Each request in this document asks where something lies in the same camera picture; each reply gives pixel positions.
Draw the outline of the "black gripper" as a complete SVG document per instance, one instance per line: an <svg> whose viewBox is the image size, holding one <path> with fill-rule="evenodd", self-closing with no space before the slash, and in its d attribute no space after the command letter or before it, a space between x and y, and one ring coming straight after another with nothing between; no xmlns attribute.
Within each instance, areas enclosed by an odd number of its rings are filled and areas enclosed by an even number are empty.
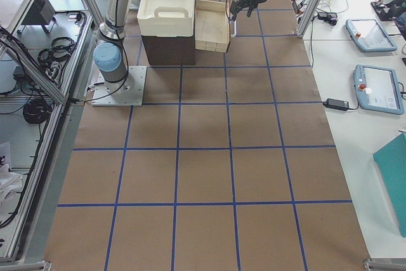
<svg viewBox="0 0 406 271"><path fill-rule="evenodd" d="M230 20L236 20L237 15L244 9L247 9L247 17L250 18L258 5L265 2L267 0L233 0L230 5Z"/></svg>

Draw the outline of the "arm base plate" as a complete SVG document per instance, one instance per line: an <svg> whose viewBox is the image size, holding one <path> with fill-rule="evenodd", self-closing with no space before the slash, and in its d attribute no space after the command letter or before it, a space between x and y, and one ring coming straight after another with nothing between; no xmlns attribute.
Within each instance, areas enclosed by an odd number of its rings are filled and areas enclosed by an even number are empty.
<svg viewBox="0 0 406 271"><path fill-rule="evenodd" d="M94 88L92 106L142 106L146 76L146 66L130 66L124 84L113 84L105 82L99 72L97 82L101 85Z"/></svg>

